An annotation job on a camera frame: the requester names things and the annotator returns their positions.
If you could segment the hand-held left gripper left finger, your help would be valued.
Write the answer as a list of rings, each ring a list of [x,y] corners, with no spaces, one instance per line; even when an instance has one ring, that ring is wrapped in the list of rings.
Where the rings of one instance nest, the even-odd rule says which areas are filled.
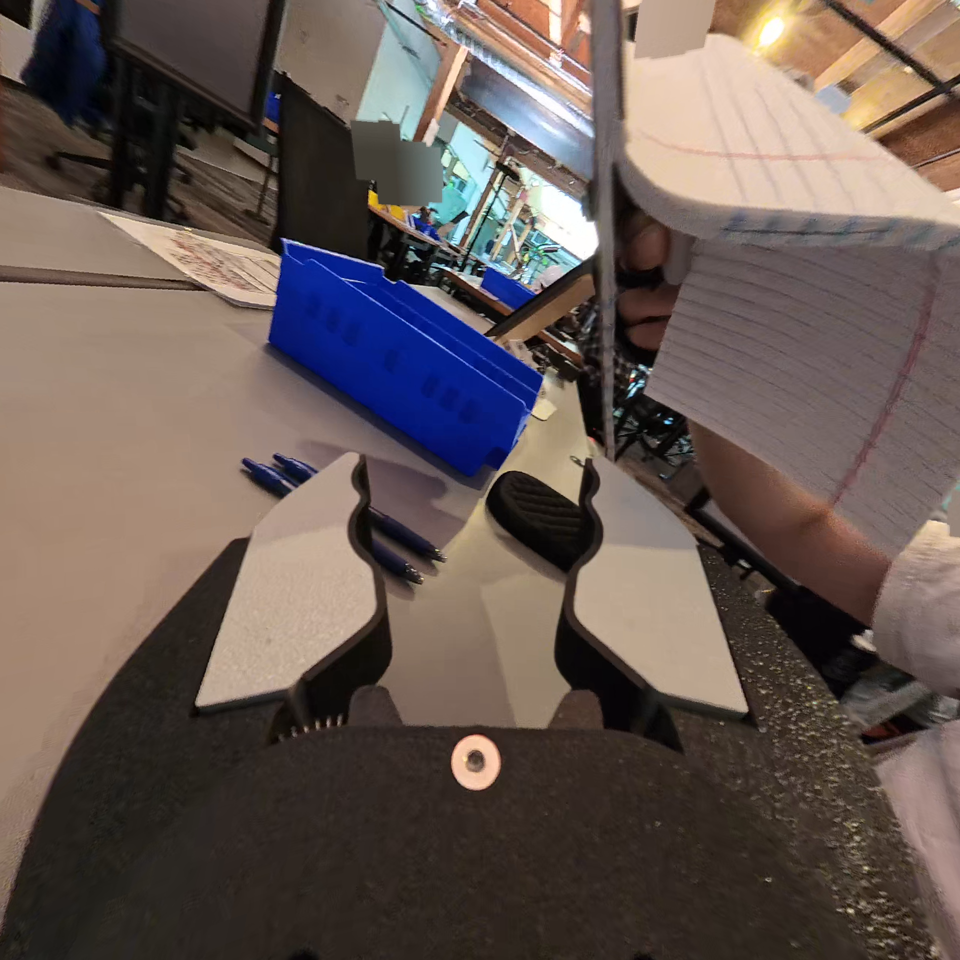
[[[278,707],[348,724],[393,654],[366,457],[347,452],[256,524],[195,698],[199,715]]]

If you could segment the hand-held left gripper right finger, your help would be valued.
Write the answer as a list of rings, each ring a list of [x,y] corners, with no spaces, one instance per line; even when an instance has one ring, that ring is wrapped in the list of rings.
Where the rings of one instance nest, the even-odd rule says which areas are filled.
[[[668,732],[673,712],[742,722],[749,703],[695,536],[604,458],[586,461],[582,553],[567,574],[555,661],[602,725]]]

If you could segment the blue retractable pen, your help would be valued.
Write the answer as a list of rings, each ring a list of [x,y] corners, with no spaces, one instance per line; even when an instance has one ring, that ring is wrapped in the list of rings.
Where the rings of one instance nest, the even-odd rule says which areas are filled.
[[[289,479],[298,483],[306,482],[319,473],[311,464],[281,453],[273,453],[272,460],[278,470]],[[402,544],[420,557],[433,562],[445,563],[446,555],[429,539],[416,533],[402,522],[378,510],[374,506],[367,508],[371,524],[393,541]]]
[[[278,498],[286,497],[302,483],[287,476],[274,466],[250,458],[242,459],[242,469],[257,486]],[[371,542],[370,552],[383,570],[389,571],[408,584],[421,585],[425,582],[420,571],[380,541],[374,539]]]

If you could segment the white lined notepad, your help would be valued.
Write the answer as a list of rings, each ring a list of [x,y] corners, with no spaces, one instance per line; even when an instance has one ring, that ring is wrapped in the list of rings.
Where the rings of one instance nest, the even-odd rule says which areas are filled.
[[[648,395],[895,557],[958,481],[958,205],[712,18],[592,3],[604,346],[625,200],[699,241]]]

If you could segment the blue plastic bin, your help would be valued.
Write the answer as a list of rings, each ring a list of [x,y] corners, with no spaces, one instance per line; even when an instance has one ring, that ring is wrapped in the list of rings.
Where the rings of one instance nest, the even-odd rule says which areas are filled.
[[[487,267],[481,280],[481,290],[501,304],[517,310],[530,303],[536,294],[526,285],[496,267]]]
[[[270,345],[457,472],[502,467],[543,375],[373,263],[281,245]]]

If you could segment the person's right forearm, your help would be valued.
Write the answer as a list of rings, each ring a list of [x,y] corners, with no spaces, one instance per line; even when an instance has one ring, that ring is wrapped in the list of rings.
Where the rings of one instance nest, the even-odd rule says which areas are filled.
[[[784,474],[690,424],[705,486],[780,572],[870,628],[875,651],[931,690],[959,687],[958,536],[926,522],[894,558]]]

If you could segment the person's right hand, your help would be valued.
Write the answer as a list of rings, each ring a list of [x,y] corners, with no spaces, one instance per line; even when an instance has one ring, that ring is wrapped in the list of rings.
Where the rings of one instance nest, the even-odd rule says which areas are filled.
[[[616,265],[629,274],[661,270],[670,254],[669,230],[641,211],[619,227]],[[655,287],[624,287],[616,306],[626,338],[639,350],[656,353],[664,340],[680,287],[665,280]]]

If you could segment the wooden workbench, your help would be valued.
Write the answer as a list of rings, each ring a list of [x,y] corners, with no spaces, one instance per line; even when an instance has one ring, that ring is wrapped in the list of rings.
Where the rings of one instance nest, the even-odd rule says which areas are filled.
[[[384,235],[386,230],[392,231],[392,235],[395,236],[396,249],[390,256],[389,270],[387,270],[393,279],[404,274],[405,258],[409,250],[414,248],[426,249],[427,257],[423,265],[427,270],[431,269],[438,254],[449,254],[452,251],[450,246],[422,234],[376,204],[369,203],[367,210],[370,217],[369,222],[376,224],[370,229],[369,242],[371,244]],[[451,285],[460,295],[468,298],[474,306],[479,306],[481,314],[489,318],[497,328],[503,325],[509,328],[507,332],[490,333],[489,336],[494,340],[506,342],[520,331],[520,327],[526,324],[526,318],[520,316],[516,316],[518,323],[514,323],[510,318],[516,313],[516,310],[492,295],[488,289],[482,286],[480,279],[477,277],[453,270],[449,266],[439,266],[437,277],[439,284]],[[570,367],[577,370],[583,369],[584,361],[579,350],[573,344],[565,343],[557,335],[549,332],[546,327],[529,333],[526,338],[528,340],[538,340],[542,345],[549,348],[553,354],[562,356],[563,363]]]

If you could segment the laminated printed sheet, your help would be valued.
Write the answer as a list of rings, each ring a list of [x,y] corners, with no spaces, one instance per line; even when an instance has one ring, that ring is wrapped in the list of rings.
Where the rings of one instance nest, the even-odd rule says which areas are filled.
[[[208,238],[190,228],[175,229],[109,212],[100,215],[186,279],[229,304],[274,310],[282,270],[277,254]]]

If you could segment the black framed board on stand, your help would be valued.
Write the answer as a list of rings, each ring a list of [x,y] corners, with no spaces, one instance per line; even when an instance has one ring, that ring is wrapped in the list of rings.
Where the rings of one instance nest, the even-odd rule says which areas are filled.
[[[164,216],[182,107],[208,108],[239,133],[262,125],[275,74],[284,1],[121,1],[102,8],[103,44],[158,83],[142,211]]]

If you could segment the blue cloth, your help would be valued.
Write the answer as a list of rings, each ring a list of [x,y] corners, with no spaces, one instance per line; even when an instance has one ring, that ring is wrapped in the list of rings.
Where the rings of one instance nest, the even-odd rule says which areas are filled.
[[[99,93],[107,72],[97,2],[48,2],[20,81],[67,127],[102,119]]]

